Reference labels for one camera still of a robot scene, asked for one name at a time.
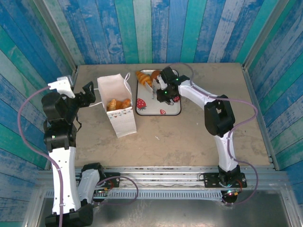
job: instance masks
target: strawberry print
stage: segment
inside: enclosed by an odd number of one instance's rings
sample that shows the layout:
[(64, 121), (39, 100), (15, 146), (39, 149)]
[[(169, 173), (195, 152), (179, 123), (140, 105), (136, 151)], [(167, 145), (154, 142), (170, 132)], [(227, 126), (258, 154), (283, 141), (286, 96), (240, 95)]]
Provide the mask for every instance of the strawberry print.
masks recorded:
[(145, 110), (146, 109), (146, 103), (144, 100), (138, 98), (137, 99), (137, 108), (140, 110)]

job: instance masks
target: blue wooden wall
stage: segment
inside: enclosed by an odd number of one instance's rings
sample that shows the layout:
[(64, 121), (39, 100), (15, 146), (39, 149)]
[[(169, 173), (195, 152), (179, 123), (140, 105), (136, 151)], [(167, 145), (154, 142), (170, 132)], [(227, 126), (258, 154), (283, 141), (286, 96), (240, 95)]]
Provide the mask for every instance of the blue wooden wall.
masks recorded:
[(289, 0), (249, 73), (279, 167), (303, 204), (303, 0)]
[(76, 65), (243, 63), (278, 0), (43, 0)]
[[(33, 0), (0, 0), (0, 226), (21, 226), (46, 164), (21, 140), (17, 111), (33, 92), (67, 74), (71, 69)], [(25, 107), (22, 126), (30, 143), (46, 152), (41, 97)]]

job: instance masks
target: beige tabletop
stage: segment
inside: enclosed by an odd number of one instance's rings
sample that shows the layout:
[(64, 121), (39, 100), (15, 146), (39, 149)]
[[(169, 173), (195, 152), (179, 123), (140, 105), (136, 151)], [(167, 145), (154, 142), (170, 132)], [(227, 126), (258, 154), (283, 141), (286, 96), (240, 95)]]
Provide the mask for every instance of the beige tabletop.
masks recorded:
[[(82, 65), (78, 68), (75, 92), (97, 78), (130, 72), (128, 83), (136, 99), (135, 72), (143, 69), (163, 69), (167, 64), (132, 65)], [(225, 94), (251, 102), (237, 63), (190, 64), (195, 71), (194, 82), (218, 96)], [(183, 65), (172, 66), (180, 75), (190, 76)], [(96, 103), (100, 102), (96, 91)], [(117, 138), (102, 105), (79, 110), (82, 128), (77, 133), (76, 166), (100, 162), (103, 166), (217, 166), (218, 151), (213, 136), (204, 126), (204, 112), (186, 98), (181, 99), (182, 111), (178, 116), (139, 116), (134, 112), (137, 133)], [(251, 117), (253, 109), (239, 103), (231, 103), (236, 123)], [(237, 159), (254, 165), (269, 165), (265, 145), (257, 120), (234, 133)]]

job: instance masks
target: metal floor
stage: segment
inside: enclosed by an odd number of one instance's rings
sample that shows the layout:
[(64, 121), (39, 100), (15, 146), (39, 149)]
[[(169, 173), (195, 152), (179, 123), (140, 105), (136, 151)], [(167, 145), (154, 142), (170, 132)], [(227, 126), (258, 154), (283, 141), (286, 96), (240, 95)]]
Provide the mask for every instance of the metal floor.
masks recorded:
[[(245, 191), (244, 199), (251, 191)], [(39, 227), (51, 213), (53, 199), (45, 199)], [(287, 227), (291, 226), (281, 195), (259, 191), (247, 203), (226, 207), (205, 200), (137, 200), (129, 206), (94, 208), (92, 227)]]

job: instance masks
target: white paper bag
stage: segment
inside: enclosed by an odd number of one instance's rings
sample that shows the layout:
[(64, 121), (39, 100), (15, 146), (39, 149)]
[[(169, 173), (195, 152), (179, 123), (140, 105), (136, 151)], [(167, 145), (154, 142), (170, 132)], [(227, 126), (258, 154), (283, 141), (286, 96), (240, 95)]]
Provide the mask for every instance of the white paper bag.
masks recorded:
[[(122, 78), (121, 74), (99, 77), (97, 82), (103, 107), (113, 125), (117, 137), (119, 138), (137, 132), (134, 121), (133, 99), (129, 84)], [(111, 100), (124, 101), (127, 98), (131, 100), (130, 107), (121, 110), (107, 111), (107, 104)]]

